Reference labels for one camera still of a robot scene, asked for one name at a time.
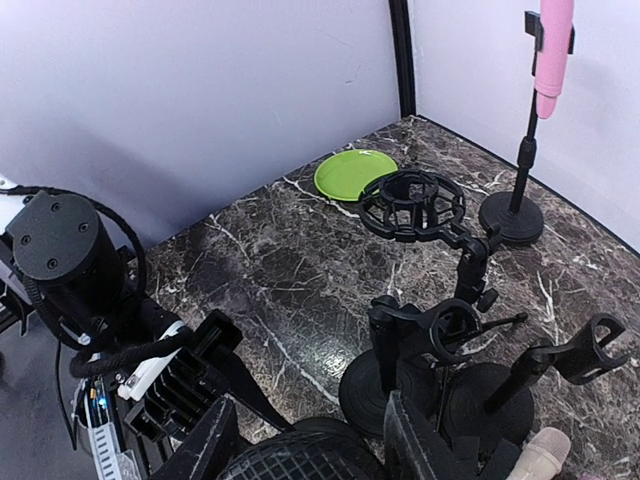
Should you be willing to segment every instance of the microphone head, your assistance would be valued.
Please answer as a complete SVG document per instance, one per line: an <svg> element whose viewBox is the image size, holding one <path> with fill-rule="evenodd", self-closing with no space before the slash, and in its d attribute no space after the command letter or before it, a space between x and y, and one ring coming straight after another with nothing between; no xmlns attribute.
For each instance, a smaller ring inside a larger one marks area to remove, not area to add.
<svg viewBox="0 0 640 480"><path fill-rule="evenodd" d="M562 465L571 450L571 440L563 432L553 427L546 427L531 439L529 445L549 452Z"/></svg>

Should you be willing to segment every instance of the microphone stand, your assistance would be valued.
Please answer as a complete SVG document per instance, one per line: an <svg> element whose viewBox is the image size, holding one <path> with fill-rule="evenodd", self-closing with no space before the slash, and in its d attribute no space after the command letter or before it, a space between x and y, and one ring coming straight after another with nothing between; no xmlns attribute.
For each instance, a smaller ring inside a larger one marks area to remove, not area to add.
<svg viewBox="0 0 640 480"><path fill-rule="evenodd" d="M537 53L542 48L544 36L539 14L525 12L525 31L536 39L531 72L535 77ZM573 40L574 35L572 34L569 54L573 53ZM529 170L533 167L537 151L535 138L538 126L536 96L537 92L534 89L527 134L520 142L518 151L518 175L513 191L498 192L488 196L480 205L478 214L480 225L485 230L489 230L492 225L500 225L500 233L505 245L531 245L538 241L544 229L542 210L533 200L524 195Z"/></svg>

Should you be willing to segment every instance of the adjustment knob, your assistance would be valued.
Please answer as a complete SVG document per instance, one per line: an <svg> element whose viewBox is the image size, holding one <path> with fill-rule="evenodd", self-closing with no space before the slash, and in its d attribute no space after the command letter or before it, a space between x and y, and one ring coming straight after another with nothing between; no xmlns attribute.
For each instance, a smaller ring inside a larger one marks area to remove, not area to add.
<svg viewBox="0 0 640 480"><path fill-rule="evenodd" d="M495 288L490 288L489 290L487 290L482 294L482 296L478 300L476 308L478 309L479 312L487 313L489 309L493 306L493 304L496 303L496 300L498 299L499 296L500 294Z"/></svg>

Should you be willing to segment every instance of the green plate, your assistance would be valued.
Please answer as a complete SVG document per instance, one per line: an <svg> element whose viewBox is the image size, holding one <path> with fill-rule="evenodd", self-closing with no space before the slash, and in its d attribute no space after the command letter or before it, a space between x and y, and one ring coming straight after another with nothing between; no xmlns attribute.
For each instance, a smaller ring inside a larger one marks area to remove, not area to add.
<svg viewBox="0 0 640 480"><path fill-rule="evenodd" d="M341 202L357 202L360 192L376 178L398 170L389 155L376 150L347 150L327 158L314 176L323 195Z"/></svg>

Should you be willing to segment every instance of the marble table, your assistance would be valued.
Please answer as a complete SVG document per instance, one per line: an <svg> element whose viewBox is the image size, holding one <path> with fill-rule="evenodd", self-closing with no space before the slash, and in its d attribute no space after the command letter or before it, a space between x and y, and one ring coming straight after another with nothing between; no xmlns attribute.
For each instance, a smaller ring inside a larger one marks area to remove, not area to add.
<svg viewBox="0 0 640 480"><path fill-rule="evenodd" d="M515 171L474 145L417 117L385 127L347 148L391 155L403 168L432 170L464 189L465 220L476 234L477 209L508 189ZM399 244L369 233L349 206L318 195L319 162L210 215L150 252L150 288L191 326L213 308L235 320L237 350L275 407L290 421L341 416L340 377L370 348L366 309L391 294L430 307L451 296L459 253L441 242ZM621 319L627 332L613 353L631 359L585 387L554 370L534 387L534 428L555 426L573 440L563 479L583 473L640 479L640 259L566 202L530 184L545 213L532 248L502 247L490 260L489 286L500 298L485 320L528 311L525 326L467 345L475 361L510 365L536 338L568 340L595 313ZM251 440L273 430L245 411Z"/></svg>

